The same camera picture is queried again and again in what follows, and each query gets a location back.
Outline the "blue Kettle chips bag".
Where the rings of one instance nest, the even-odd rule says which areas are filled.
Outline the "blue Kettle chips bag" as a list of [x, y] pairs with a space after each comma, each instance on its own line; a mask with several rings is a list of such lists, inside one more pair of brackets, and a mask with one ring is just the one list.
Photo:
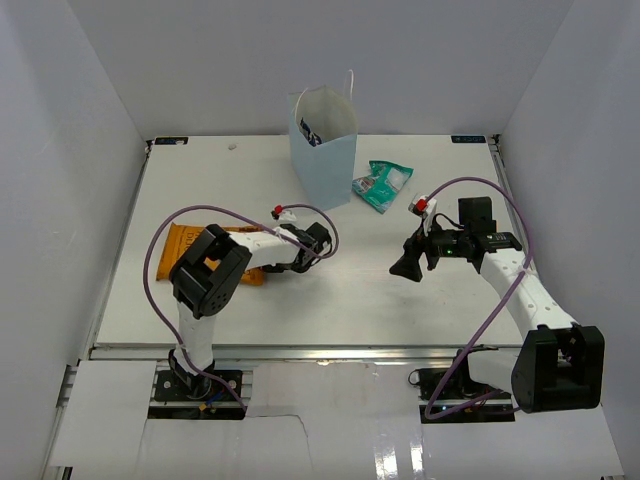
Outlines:
[[303, 137], [312, 147], [319, 146], [323, 143], [322, 138], [310, 128], [303, 118], [300, 119], [299, 127]]

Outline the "orange Kettle chips bag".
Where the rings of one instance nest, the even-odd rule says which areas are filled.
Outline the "orange Kettle chips bag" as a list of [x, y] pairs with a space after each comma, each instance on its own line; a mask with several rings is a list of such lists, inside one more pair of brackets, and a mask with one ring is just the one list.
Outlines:
[[[186, 250], [195, 242], [204, 230], [202, 226], [190, 226], [172, 223], [164, 244], [164, 248], [157, 266], [157, 281], [169, 279], [173, 266]], [[241, 282], [251, 286], [261, 286], [265, 281], [265, 273], [260, 267], [252, 268], [243, 273]]]

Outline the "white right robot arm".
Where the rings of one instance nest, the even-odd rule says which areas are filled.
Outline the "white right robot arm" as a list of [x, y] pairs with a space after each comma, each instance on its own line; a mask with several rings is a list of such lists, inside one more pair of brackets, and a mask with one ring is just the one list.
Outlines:
[[605, 340], [595, 326], [583, 326], [553, 299], [528, 268], [522, 245], [501, 232], [488, 197], [462, 198], [459, 219], [449, 229], [437, 223], [437, 202], [416, 196], [409, 210], [420, 226], [405, 241], [390, 273], [419, 282], [439, 260], [464, 259], [500, 297], [522, 336], [516, 354], [472, 344], [458, 351], [430, 398], [447, 388], [466, 399], [507, 393], [526, 413], [593, 409], [600, 403]]

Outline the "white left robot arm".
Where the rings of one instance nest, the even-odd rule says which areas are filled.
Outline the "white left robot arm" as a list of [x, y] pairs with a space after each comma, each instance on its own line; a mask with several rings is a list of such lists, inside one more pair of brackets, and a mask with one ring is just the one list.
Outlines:
[[202, 399], [212, 390], [215, 321], [245, 272], [259, 268], [270, 273], [304, 273], [331, 244], [329, 231], [318, 222], [305, 230], [283, 224], [273, 234], [207, 226], [169, 274], [180, 336], [169, 354], [169, 366], [180, 391], [188, 398]]

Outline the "light blue paper bag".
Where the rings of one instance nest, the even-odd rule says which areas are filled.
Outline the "light blue paper bag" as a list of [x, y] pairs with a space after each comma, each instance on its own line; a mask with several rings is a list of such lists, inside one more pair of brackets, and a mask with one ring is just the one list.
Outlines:
[[[291, 164], [309, 203], [322, 210], [350, 201], [359, 131], [354, 84], [354, 71], [348, 70], [341, 92], [323, 85], [288, 95]], [[303, 137], [301, 118], [321, 145], [312, 147]]]

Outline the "white front cover paper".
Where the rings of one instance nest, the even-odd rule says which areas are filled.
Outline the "white front cover paper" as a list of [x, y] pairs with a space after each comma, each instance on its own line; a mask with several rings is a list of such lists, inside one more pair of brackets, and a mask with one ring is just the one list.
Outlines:
[[267, 363], [239, 421], [151, 419], [147, 362], [79, 367], [50, 462], [76, 479], [600, 479], [599, 409], [425, 424], [405, 365]]

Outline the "teal snack packet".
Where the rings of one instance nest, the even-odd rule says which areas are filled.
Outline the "teal snack packet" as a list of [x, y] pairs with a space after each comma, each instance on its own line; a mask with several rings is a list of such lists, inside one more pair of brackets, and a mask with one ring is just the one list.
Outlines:
[[384, 214], [412, 177], [414, 170], [384, 160], [371, 160], [369, 167], [368, 175], [352, 181], [352, 189], [378, 213]]

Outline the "blue label sticker right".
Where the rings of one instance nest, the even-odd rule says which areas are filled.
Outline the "blue label sticker right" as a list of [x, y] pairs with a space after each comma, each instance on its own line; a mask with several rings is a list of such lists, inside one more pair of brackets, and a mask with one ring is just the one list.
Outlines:
[[485, 144], [486, 138], [482, 135], [451, 135], [451, 141], [455, 144]]

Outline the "blue label sticker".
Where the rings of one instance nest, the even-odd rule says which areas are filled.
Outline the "blue label sticker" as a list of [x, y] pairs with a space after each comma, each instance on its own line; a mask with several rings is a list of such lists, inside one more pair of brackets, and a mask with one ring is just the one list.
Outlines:
[[485, 144], [486, 138], [482, 135], [451, 135], [451, 141], [455, 144]]
[[188, 137], [175, 137], [175, 136], [164, 136], [164, 137], [156, 137], [153, 141], [155, 146], [180, 146], [186, 145], [189, 142]]

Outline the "blue label sticker left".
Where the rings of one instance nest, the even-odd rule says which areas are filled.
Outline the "blue label sticker left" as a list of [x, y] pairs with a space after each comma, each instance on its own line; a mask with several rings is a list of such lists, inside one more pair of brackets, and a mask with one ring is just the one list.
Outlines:
[[175, 136], [164, 136], [164, 137], [156, 137], [153, 141], [155, 146], [180, 146], [186, 145], [189, 142], [188, 137], [175, 137]]

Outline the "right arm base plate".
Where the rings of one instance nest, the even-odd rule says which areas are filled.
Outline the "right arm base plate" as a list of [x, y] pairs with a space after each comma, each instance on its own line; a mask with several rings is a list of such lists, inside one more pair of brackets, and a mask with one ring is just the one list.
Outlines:
[[[420, 419], [423, 424], [506, 423], [516, 420], [516, 406], [509, 393], [501, 393], [474, 403], [442, 418], [428, 419], [425, 414], [427, 403], [446, 371], [446, 368], [420, 368], [412, 370], [407, 377], [409, 385], [418, 390]], [[447, 412], [459, 404], [493, 391], [488, 385], [464, 380], [456, 373], [434, 402], [430, 415]]]

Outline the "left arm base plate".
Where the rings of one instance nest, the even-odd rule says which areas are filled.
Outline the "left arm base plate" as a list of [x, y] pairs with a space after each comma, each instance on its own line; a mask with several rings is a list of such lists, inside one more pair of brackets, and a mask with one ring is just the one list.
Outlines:
[[154, 379], [148, 418], [153, 420], [240, 421], [245, 412], [229, 390], [205, 378], [194, 393], [169, 369], [158, 370]]

